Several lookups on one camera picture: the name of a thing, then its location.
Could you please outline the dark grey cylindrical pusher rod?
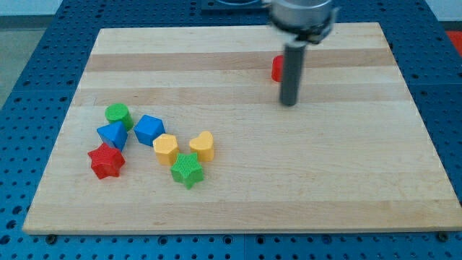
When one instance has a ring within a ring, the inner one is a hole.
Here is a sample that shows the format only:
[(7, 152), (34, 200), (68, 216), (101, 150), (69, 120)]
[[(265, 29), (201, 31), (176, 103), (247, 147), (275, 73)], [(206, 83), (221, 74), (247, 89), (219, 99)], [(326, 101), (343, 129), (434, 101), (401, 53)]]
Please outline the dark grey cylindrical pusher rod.
[(284, 45), (282, 82), (279, 101), (282, 105), (297, 104), (302, 68), (305, 58), (306, 43), (295, 41)]

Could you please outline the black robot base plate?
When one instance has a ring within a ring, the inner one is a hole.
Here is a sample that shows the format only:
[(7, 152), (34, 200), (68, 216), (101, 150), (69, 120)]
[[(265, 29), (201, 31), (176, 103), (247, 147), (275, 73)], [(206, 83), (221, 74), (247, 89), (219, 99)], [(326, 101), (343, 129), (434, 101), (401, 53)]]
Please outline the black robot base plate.
[(263, 0), (201, 0), (202, 11), (254, 10), (268, 4)]

